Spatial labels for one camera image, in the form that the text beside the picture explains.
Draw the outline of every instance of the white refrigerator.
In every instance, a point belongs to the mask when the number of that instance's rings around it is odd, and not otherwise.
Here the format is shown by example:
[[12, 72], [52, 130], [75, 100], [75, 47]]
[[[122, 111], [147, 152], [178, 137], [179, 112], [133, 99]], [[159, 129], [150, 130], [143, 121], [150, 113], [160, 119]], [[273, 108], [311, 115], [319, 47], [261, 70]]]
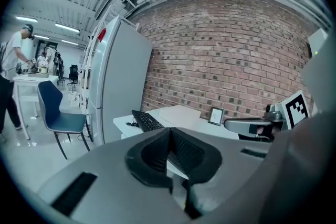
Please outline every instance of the white refrigerator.
[[116, 17], [106, 26], [92, 60], [89, 87], [91, 131], [98, 144], [121, 138], [113, 119], [140, 110], [152, 44]]

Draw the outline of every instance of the white wall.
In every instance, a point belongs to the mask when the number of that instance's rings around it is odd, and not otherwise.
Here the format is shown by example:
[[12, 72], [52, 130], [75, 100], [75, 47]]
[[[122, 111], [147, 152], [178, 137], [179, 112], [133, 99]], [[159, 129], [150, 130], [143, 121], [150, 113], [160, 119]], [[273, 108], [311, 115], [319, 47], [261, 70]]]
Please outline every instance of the white wall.
[[64, 77], [69, 77], [69, 69], [71, 65], [78, 65], [78, 72], [80, 71], [81, 64], [79, 63], [80, 56], [84, 53], [83, 50], [70, 47], [63, 44], [57, 45], [57, 51], [61, 54], [64, 65]]

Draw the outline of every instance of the ceiling light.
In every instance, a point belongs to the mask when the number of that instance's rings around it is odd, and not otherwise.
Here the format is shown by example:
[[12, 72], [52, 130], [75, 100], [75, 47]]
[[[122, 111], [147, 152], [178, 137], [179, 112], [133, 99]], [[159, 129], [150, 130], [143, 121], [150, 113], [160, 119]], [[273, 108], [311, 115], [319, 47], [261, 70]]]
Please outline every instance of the ceiling light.
[[43, 38], [43, 39], [49, 39], [48, 37], [39, 36], [39, 35], [34, 35], [34, 37], [37, 37], [37, 38]]
[[79, 33], [79, 30], [78, 29], [75, 29], [75, 28], [71, 28], [69, 26], [65, 26], [65, 25], [60, 25], [60, 24], [55, 24], [57, 27], [60, 27], [60, 28], [64, 28], [64, 29], [67, 29], [67, 30], [70, 30], [70, 31], [74, 31], [76, 33]]
[[37, 19], [32, 19], [32, 18], [26, 18], [26, 17], [20, 17], [20, 16], [15, 16], [18, 20], [26, 20], [28, 22], [34, 22], [37, 23]]
[[63, 40], [63, 39], [62, 39], [62, 42], [64, 42], [64, 43], [69, 43], [69, 44], [73, 44], [73, 45], [78, 45], [77, 43], [69, 42], [69, 41], [66, 41], [66, 40]]

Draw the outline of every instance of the person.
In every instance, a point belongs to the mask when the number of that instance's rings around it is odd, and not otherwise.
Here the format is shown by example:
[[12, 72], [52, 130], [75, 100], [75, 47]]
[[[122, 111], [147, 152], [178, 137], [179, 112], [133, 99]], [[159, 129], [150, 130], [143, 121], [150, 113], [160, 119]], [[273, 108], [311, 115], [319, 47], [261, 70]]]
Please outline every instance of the person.
[[37, 66], [40, 67], [41, 63], [47, 61], [46, 53], [43, 51], [41, 55], [37, 58]]
[[57, 66], [54, 63], [56, 50], [51, 47], [46, 47], [45, 51], [46, 51], [46, 55], [48, 58], [47, 62], [49, 64], [49, 75], [54, 76], [56, 74], [56, 69], [57, 69]]
[[58, 52], [58, 72], [60, 74], [60, 77], [63, 78], [64, 74], [64, 65], [63, 65], [63, 59], [61, 58], [61, 54]]
[[26, 24], [20, 31], [15, 32], [3, 52], [1, 59], [0, 97], [4, 106], [1, 106], [0, 109], [0, 136], [2, 136], [4, 128], [6, 110], [8, 111], [9, 117], [14, 124], [15, 129], [22, 129], [19, 115], [17, 113], [16, 103], [13, 99], [13, 78], [16, 76], [16, 67], [19, 59], [27, 63], [31, 68], [35, 67], [35, 65], [28, 60], [21, 51], [23, 39], [34, 39], [33, 29], [34, 28], [31, 24]]

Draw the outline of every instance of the picture frame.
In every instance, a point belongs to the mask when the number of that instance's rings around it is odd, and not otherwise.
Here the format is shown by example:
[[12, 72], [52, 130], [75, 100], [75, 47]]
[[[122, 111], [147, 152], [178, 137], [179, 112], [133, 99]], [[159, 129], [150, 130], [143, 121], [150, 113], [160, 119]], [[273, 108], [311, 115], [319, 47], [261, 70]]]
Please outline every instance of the picture frame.
[[223, 120], [223, 115], [224, 115], [224, 109], [219, 109], [219, 108], [212, 107], [209, 123], [221, 126], [222, 125], [222, 120]]

